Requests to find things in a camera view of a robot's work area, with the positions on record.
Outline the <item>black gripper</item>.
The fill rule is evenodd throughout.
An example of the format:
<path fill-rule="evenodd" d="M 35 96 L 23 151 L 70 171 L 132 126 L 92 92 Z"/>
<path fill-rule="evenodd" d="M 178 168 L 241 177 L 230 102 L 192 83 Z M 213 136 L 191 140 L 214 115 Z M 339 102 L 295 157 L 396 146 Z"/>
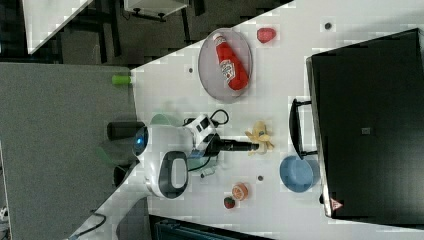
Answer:
<path fill-rule="evenodd" d="M 209 134 L 204 142 L 207 144 L 204 155 L 206 157 L 217 156 L 221 151 L 256 151 L 259 148 L 257 143 L 239 142 L 228 139 L 221 139 L 218 134 Z"/>

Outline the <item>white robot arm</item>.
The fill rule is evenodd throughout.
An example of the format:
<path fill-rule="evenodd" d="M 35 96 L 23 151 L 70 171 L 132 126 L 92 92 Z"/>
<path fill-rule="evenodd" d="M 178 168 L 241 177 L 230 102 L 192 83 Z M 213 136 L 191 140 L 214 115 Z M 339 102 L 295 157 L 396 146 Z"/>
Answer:
<path fill-rule="evenodd" d="M 215 157 L 222 151 L 252 151 L 255 143 L 223 139 L 218 123 L 202 114 L 181 125 L 149 124 L 133 138 L 138 162 L 117 189 L 66 240 L 118 240 L 116 230 L 136 203 L 149 196 L 176 199 L 187 186 L 175 186 L 174 163 L 186 164 L 202 157 Z"/>

